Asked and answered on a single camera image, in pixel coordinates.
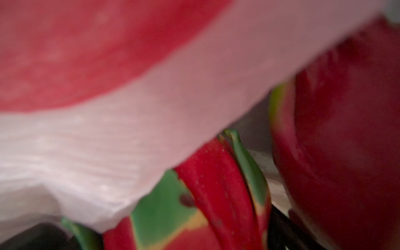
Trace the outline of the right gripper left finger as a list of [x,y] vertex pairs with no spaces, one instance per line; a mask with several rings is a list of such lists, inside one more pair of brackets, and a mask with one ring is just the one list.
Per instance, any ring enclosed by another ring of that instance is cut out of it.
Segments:
[[38,224],[1,243],[1,250],[77,250],[78,241],[52,224]]

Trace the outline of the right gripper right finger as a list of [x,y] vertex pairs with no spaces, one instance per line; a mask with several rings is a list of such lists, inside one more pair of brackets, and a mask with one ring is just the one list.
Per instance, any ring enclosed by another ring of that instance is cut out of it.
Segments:
[[325,250],[275,206],[272,206],[270,214],[268,249]]

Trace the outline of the red dragon fruit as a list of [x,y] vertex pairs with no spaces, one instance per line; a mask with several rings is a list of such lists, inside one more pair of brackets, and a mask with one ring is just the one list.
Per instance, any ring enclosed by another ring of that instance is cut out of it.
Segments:
[[62,219],[83,250],[265,250],[271,196],[239,134],[227,129],[102,234]]

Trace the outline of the red round lychee fruit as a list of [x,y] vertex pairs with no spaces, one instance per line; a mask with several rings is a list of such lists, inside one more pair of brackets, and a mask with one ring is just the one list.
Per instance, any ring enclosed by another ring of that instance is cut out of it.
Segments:
[[270,96],[275,164],[327,249],[400,247],[400,27],[379,16]]

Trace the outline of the pink plastic bag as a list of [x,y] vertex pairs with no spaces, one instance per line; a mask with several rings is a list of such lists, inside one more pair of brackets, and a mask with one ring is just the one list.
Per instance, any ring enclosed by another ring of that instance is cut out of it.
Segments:
[[386,1],[1,1],[1,240],[113,228]]

